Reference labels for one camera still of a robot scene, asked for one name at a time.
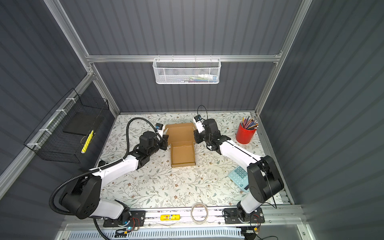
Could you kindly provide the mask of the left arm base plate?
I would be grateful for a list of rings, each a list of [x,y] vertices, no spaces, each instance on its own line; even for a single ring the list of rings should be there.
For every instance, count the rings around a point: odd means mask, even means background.
[[[118,219],[107,219],[103,223],[104,228],[114,227],[142,227],[146,218],[146,211],[123,212]]]

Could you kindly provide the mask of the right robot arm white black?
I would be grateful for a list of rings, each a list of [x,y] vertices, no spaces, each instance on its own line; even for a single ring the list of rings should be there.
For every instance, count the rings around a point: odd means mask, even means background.
[[[240,147],[221,134],[214,119],[204,120],[196,115],[193,123],[197,144],[204,142],[208,150],[233,160],[247,172],[249,193],[237,204],[237,216],[241,221],[246,222],[257,208],[284,189],[283,179],[272,157],[260,157]]]

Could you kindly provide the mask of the brown cardboard box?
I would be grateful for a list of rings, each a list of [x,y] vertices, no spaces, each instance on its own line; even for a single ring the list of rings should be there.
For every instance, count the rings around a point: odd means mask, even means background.
[[[172,168],[196,165],[193,123],[166,125],[168,145],[171,146]]]

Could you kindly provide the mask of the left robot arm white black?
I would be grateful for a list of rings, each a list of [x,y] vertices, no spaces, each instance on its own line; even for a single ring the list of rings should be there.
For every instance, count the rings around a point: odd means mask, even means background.
[[[52,193],[50,206],[63,215],[85,218],[123,219],[126,221],[130,208],[119,200],[101,197],[102,188],[113,180],[142,168],[158,150],[166,150],[168,136],[164,125],[156,124],[153,131],[139,137],[139,143],[123,158],[89,170],[61,184]]]

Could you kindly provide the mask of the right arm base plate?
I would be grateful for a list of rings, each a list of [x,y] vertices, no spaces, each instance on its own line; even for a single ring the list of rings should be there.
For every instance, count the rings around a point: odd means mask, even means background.
[[[240,207],[225,208],[222,210],[222,215],[226,224],[263,224],[265,218],[263,210],[259,207],[251,213],[246,213]]]

